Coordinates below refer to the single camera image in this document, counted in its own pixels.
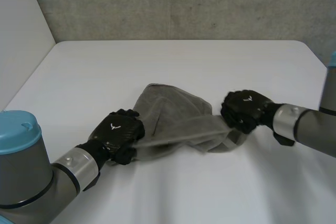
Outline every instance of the white table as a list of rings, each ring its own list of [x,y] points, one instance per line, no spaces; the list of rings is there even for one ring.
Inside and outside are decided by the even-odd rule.
[[[198,95],[219,114],[253,89],[317,109],[325,66],[297,41],[69,41],[57,44],[8,105],[41,125],[50,161],[85,142],[149,83]],[[259,127],[231,153],[185,147],[155,162],[105,166],[57,223],[336,223],[336,159],[280,146]]]

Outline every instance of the light blue cap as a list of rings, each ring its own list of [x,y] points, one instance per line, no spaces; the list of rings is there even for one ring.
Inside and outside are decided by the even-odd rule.
[[[330,60],[328,67],[336,68],[336,51],[331,54],[331,60]]]
[[[0,224],[13,224],[13,223],[0,215]]]
[[[0,155],[31,147],[40,139],[41,134],[41,128],[33,114],[21,110],[0,112]]]

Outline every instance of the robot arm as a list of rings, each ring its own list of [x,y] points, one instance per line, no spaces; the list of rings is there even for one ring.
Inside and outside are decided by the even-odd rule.
[[[336,157],[336,68],[329,68],[319,111],[284,104],[272,124],[277,134]]]
[[[97,183],[104,163],[126,165],[144,126],[132,110],[110,113],[86,143],[53,164],[36,118],[25,111],[0,113],[0,223],[50,223],[81,191]]]
[[[244,90],[229,93],[221,114],[229,126],[243,133],[266,125],[282,145],[299,142],[336,157],[336,67],[328,70],[319,111],[275,104],[257,92]]]

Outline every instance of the logo on robotic hand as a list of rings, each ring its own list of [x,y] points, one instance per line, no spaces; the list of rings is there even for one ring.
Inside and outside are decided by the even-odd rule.
[[[118,128],[121,128],[121,126],[113,126],[113,124],[111,124],[111,129],[112,130],[115,130],[115,129],[118,129]]]
[[[244,101],[244,102],[248,102],[248,101],[250,101],[250,102],[251,102],[251,101],[252,101],[252,96],[250,96],[250,97],[249,97],[249,98],[247,98],[247,99],[243,99],[243,101]]]

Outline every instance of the gray towel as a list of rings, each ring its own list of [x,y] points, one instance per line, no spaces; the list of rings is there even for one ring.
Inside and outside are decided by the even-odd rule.
[[[135,160],[152,160],[189,145],[203,153],[227,152],[242,145],[246,136],[230,129],[222,116],[212,115],[203,99],[179,88],[148,85],[133,110],[140,113],[145,137],[136,144]]]

